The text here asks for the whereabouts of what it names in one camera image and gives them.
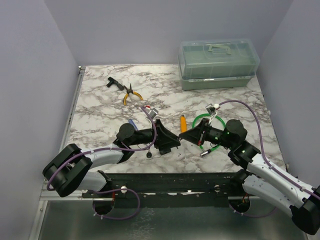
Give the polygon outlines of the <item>green cable lock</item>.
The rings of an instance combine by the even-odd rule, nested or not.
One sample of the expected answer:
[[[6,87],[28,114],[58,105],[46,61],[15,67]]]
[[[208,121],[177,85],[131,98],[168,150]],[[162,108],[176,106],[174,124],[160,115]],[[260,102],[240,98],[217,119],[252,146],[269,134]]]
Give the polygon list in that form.
[[[210,117],[211,115],[209,113],[203,113],[203,114],[200,114],[198,115],[192,122],[192,128],[194,128],[196,126],[196,123],[201,120],[202,118],[205,118],[205,117]],[[216,116],[215,117],[221,124],[222,126],[225,128],[226,127],[226,123],[224,122],[224,120],[222,118],[220,118],[219,116]],[[219,145],[215,145],[215,146],[212,146],[211,145],[211,148],[208,149],[208,150],[205,150],[203,148],[202,145],[199,146],[199,148],[202,150],[202,153],[200,154],[200,157],[201,158],[204,158],[205,156],[209,155],[210,153],[212,153],[213,151],[217,150],[220,146]]]

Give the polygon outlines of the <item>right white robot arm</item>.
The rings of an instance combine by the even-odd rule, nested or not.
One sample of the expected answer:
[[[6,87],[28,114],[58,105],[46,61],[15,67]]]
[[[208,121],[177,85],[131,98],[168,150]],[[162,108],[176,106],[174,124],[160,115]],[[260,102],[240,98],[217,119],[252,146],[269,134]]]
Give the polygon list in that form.
[[[204,118],[179,138],[198,146],[207,141],[229,149],[230,160],[242,168],[241,178],[230,183],[230,191],[236,196],[248,193],[265,200],[286,213],[300,230],[315,235],[320,229],[320,189],[266,158],[261,149],[246,141],[247,133],[239,120],[229,120],[220,130]]]

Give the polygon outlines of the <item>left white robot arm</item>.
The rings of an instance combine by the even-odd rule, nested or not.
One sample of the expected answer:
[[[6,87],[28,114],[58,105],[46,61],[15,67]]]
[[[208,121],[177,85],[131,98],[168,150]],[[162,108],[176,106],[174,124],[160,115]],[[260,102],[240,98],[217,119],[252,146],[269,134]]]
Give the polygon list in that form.
[[[91,190],[99,197],[110,194],[111,185],[106,174],[91,169],[127,161],[135,152],[132,146],[155,147],[161,155],[181,145],[179,137],[166,129],[157,119],[151,128],[136,130],[130,123],[119,128],[115,141],[105,147],[82,150],[76,144],[67,145],[42,171],[50,191],[60,197],[76,190]]]

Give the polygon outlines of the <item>orange utility knife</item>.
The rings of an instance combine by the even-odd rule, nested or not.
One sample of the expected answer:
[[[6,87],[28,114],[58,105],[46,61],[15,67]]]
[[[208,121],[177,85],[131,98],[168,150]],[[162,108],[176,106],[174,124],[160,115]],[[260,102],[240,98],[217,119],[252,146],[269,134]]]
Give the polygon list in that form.
[[[180,116],[180,132],[184,133],[187,131],[187,121],[186,121],[186,117],[184,115]]]

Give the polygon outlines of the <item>blue red screwdriver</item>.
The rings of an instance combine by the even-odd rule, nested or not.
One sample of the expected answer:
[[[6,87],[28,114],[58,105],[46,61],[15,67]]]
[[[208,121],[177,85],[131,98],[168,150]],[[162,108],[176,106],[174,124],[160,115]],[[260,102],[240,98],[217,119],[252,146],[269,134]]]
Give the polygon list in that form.
[[[137,125],[134,123],[134,121],[133,121],[132,119],[129,119],[128,122],[134,127],[134,129],[135,129],[136,132],[139,131]],[[149,142],[148,142],[148,143],[144,143],[144,148],[147,147],[147,146],[149,146],[149,145],[150,145]],[[147,150],[146,157],[147,157],[148,159],[151,159],[152,156],[153,156],[153,155],[152,155],[151,150],[150,150],[150,148],[149,148],[149,149]]]

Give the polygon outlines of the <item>clear green plastic toolbox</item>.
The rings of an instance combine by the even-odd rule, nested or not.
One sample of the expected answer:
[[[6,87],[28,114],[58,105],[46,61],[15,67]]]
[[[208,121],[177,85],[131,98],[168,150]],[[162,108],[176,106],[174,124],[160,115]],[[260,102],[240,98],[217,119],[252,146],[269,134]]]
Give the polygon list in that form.
[[[249,39],[183,41],[178,53],[184,91],[245,87],[259,64]]]

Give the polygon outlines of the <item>black t-shaped tool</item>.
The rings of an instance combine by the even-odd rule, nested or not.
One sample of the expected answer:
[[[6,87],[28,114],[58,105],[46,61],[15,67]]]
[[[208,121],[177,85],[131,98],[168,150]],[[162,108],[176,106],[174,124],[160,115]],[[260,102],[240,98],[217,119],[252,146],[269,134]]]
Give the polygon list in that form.
[[[125,87],[113,77],[108,77],[107,80],[109,81],[106,85],[108,88],[110,88],[112,85],[115,85],[120,91],[123,91],[125,89]]]

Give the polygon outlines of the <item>black mounting rail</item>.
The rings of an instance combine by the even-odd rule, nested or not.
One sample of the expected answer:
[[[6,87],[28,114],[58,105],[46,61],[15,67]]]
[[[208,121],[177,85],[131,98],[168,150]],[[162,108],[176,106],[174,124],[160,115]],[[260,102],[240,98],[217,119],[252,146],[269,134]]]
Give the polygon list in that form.
[[[242,186],[250,176],[246,170],[222,173],[110,173],[84,174],[60,172],[52,187],[61,197],[75,190],[85,190],[85,199],[92,199],[102,214],[113,209],[191,208],[229,206],[234,197],[240,204],[245,195]]]

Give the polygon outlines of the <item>left aluminium extrusion rail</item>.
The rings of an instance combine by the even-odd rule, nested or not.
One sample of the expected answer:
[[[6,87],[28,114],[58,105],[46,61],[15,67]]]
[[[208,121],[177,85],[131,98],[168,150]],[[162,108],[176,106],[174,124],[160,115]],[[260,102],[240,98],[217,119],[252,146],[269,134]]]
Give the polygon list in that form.
[[[71,106],[69,109],[69,113],[67,116],[67,120],[66,120],[66,124],[65,124],[65,128],[63,131],[63,136],[62,136],[62,140],[60,143],[60,147],[58,150],[58,154],[64,149],[64,147],[67,145],[68,140],[69,140],[69,134],[70,134],[70,130],[71,130],[71,125],[73,122],[73,118],[74,118],[74,113],[75,113],[75,109],[77,106],[77,102],[79,99],[79,95],[80,95],[80,90],[81,90],[81,86],[83,83],[83,78],[85,75],[85,71],[86,71],[86,66],[79,66],[79,74],[78,74],[78,78],[77,78],[77,82],[76,82],[76,86],[75,86],[75,91],[72,97],[72,102],[71,102]]]

